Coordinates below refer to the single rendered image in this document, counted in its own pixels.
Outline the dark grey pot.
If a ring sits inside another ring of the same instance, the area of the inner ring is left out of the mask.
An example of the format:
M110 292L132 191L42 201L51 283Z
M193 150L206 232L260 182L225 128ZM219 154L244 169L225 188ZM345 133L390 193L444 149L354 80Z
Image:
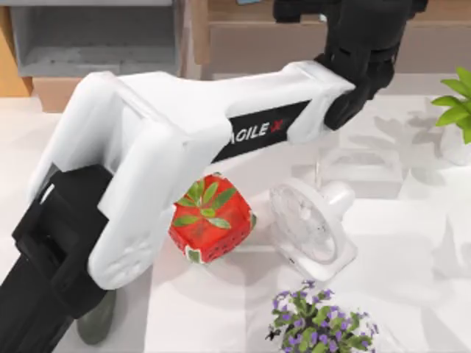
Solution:
M107 338L115 306L116 291L108 291L96 307L77 320L77 333L85 344L99 345Z

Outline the red pot with green plant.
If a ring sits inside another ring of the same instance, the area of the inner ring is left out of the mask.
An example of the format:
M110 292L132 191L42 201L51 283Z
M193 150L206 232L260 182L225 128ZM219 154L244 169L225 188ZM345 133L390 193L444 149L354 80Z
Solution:
M231 252L257 222L245 198L220 173L197 180L175 207L169 235L192 263L210 263Z

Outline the white desk fan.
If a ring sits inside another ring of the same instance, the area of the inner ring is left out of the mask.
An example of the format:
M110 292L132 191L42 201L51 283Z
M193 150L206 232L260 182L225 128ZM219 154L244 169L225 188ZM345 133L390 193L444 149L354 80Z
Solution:
M304 277L327 282L357 256L358 248L342 225L355 201L343 182L316 189L288 179L269 191L274 216L272 243Z

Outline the grey cabinet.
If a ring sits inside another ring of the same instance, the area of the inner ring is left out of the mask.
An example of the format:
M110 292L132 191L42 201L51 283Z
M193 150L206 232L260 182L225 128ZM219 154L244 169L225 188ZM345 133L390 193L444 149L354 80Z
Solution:
M0 0L22 76L177 71L182 0Z

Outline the wooden side cupboard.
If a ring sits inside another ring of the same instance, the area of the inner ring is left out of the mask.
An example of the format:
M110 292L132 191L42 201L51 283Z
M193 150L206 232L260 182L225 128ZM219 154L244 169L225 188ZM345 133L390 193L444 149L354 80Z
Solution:
M0 98L34 93L43 111L63 111L85 75L87 10L0 0Z

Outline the green plant in white pot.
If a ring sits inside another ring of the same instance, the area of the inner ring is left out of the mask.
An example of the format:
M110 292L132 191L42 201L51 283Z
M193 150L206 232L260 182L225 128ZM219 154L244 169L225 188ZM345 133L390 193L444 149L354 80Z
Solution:
M443 79L460 98L445 95L431 104L445 107L435 126L443 128L439 150L444 159L455 165L471 165L471 71L456 68L457 79Z

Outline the purple flower plant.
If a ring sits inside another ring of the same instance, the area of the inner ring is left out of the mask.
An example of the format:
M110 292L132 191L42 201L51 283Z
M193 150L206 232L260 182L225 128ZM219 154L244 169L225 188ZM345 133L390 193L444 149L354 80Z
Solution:
M378 353L379 328L369 313L341 307L333 296L313 280L277 293L264 340L279 353Z

